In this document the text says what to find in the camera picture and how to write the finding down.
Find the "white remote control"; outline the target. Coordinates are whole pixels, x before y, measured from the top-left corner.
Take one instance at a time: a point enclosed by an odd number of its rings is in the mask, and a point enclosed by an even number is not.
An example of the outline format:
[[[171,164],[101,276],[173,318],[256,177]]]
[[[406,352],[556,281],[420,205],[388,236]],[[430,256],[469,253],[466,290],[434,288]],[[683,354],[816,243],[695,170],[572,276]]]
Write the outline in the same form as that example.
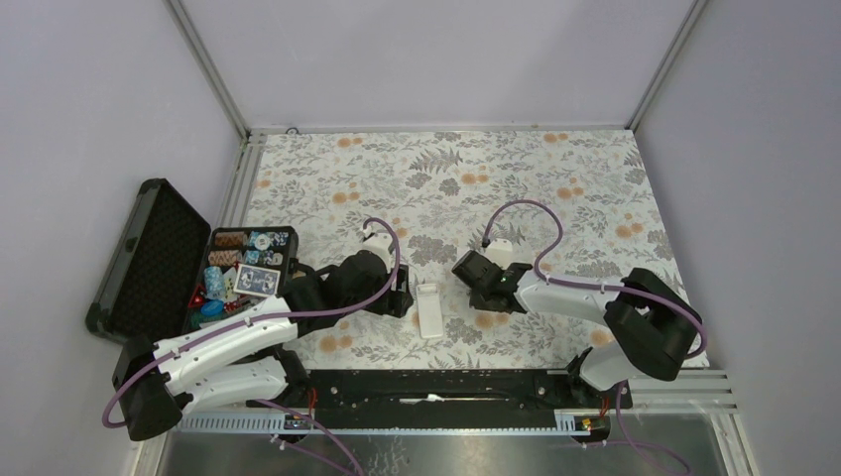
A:
[[[438,284],[420,284],[416,287],[416,294],[420,337],[442,337],[444,325]]]

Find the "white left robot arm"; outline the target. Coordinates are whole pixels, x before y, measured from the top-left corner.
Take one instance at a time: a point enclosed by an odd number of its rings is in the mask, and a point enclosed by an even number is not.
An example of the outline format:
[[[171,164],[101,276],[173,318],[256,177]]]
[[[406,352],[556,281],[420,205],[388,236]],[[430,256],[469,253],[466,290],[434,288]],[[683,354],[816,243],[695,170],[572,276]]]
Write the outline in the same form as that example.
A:
[[[317,391],[285,343],[360,310],[403,317],[413,303],[409,266],[387,265],[371,251],[319,270],[295,263],[293,271],[280,296],[229,318],[175,338],[125,342],[103,425],[124,427],[131,440],[143,441],[190,413],[232,404],[267,400],[311,409]]]

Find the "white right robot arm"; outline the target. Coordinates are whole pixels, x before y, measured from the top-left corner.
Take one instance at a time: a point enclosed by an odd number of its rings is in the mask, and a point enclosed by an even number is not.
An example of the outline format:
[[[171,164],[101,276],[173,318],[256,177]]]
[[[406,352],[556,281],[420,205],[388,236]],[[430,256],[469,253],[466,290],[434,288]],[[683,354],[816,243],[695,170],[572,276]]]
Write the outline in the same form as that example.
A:
[[[615,385],[639,375],[673,381],[700,338],[700,316],[653,272],[635,268],[625,278],[585,282],[551,278],[526,263],[506,268],[476,251],[452,269],[477,310],[549,313],[606,326],[613,340],[577,356],[568,366],[568,393],[592,409]]]

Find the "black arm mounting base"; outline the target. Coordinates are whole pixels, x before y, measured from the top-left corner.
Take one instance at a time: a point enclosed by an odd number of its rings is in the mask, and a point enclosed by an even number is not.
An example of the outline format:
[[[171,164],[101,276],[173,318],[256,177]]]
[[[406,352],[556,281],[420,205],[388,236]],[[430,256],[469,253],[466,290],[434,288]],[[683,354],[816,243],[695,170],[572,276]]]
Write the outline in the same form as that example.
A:
[[[330,430],[549,429],[556,414],[629,410],[629,390],[595,391],[563,370],[313,370],[274,404]]]

